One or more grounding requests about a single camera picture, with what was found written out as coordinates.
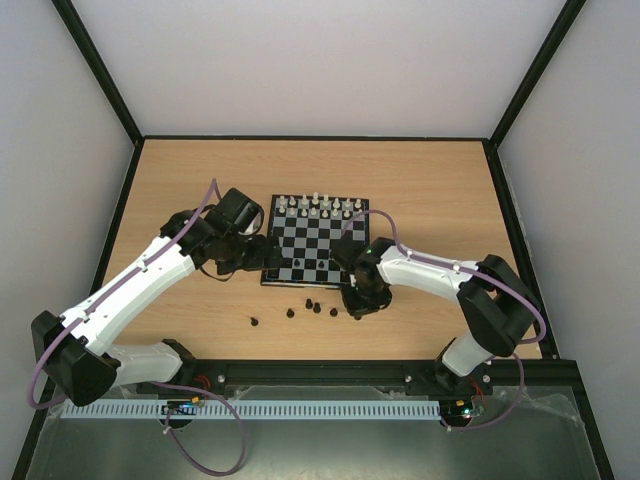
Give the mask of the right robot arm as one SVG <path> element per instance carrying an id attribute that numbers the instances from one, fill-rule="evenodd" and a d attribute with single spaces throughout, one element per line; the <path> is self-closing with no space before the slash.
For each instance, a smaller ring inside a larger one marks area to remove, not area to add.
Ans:
<path id="1" fill-rule="evenodd" d="M 388 238 L 366 246 L 344 235 L 330 258 L 349 278 L 340 287 L 349 315 L 361 318 L 387 308 L 393 286 L 411 287 L 457 304 L 468 332 L 441 351 L 432 380 L 455 392 L 471 373 L 494 357 L 509 357 L 525 342 L 540 317 L 535 296 L 504 259 L 489 255 L 480 262 L 454 261 L 413 252 Z"/>

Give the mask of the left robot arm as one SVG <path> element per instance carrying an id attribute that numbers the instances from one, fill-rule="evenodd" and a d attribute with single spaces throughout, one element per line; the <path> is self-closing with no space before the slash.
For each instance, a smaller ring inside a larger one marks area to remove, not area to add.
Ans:
<path id="1" fill-rule="evenodd" d="M 173 214 L 149 246 L 109 283 L 60 315 L 43 311 L 31 323 L 37 360 L 33 377 L 46 374 L 62 397 L 86 406 L 116 386 L 187 384 L 194 356 L 178 341 L 123 346 L 115 340 L 159 295 L 212 261 L 228 278 L 238 270 L 277 266 L 276 241 L 259 230 L 263 208 L 235 188 L 216 204 Z"/>

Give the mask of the black and silver chessboard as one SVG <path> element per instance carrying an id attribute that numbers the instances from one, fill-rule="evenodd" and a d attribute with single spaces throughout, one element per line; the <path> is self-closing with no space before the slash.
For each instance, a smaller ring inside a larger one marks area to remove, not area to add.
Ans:
<path id="1" fill-rule="evenodd" d="M 344 230 L 348 230 L 353 234 L 353 239 L 361 241 L 364 245 L 369 244 L 370 229 L 369 220 L 365 216 L 355 218 L 356 210 L 354 203 L 358 198 L 330 196 L 330 208 L 324 208 L 322 205 L 324 195 L 319 194 L 319 206 L 312 205 L 312 195 L 306 195 L 308 198 L 308 206 L 302 208 L 300 200 L 303 195 L 294 194 L 274 194 L 271 198 L 269 209 L 269 221 L 267 227 L 267 237 L 269 239 L 277 239 L 281 247 L 282 260 L 280 266 L 275 270 L 264 271 L 261 276 L 261 284 L 263 286 L 282 286 L 282 287 L 323 287 L 338 288 L 349 282 L 346 273 L 342 273 L 340 268 L 330 258 L 330 251 L 334 244 L 342 237 Z M 284 196 L 287 199 L 286 215 L 281 217 L 278 215 L 279 197 Z M 293 196 L 296 199 L 297 215 L 295 218 L 288 216 L 289 198 Z M 341 202 L 340 217 L 332 217 L 334 199 L 338 198 Z M 343 212 L 345 200 L 349 198 L 352 202 L 351 216 L 344 219 Z M 370 206 L 367 198 L 360 198 L 362 202 L 362 211 Z M 316 208 L 318 214 L 316 217 L 310 216 L 310 209 Z M 307 210 L 307 217 L 301 217 L 300 211 Z M 322 218 L 323 210 L 329 212 L 328 218 Z M 290 258 L 292 265 L 290 268 L 283 267 L 283 260 Z M 301 262 L 300 267 L 294 267 L 295 259 Z M 314 259 L 316 265 L 314 269 L 307 269 L 305 261 Z M 319 261 L 325 262 L 325 268 L 318 268 Z"/>

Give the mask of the black aluminium frame rail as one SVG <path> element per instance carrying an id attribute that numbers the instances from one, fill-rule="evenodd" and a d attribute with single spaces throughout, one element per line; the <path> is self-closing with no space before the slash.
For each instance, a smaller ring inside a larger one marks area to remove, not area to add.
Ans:
<path id="1" fill-rule="evenodd" d="M 188 357 L 177 372 L 168 377 L 127 370 L 120 361 L 101 359 L 98 369 L 81 368 L 55 383 L 79 406 L 101 398 L 111 388 L 137 385 L 144 393 L 168 394 L 166 382 L 179 387 L 203 387 L 229 396 L 237 387 L 315 386 L 375 387 L 401 389 L 409 395 L 426 395 L 435 399 L 466 398 L 478 390 L 489 394 L 497 386 L 516 386 L 524 379 L 527 387 L 570 387 L 584 390 L 577 364 L 571 360 L 523 360 L 523 372 L 514 360 L 494 360 L 475 368 L 465 377 L 447 373 L 434 360 L 417 361 L 249 361 L 196 360 Z M 116 366 L 122 372 L 116 376 Z"/>

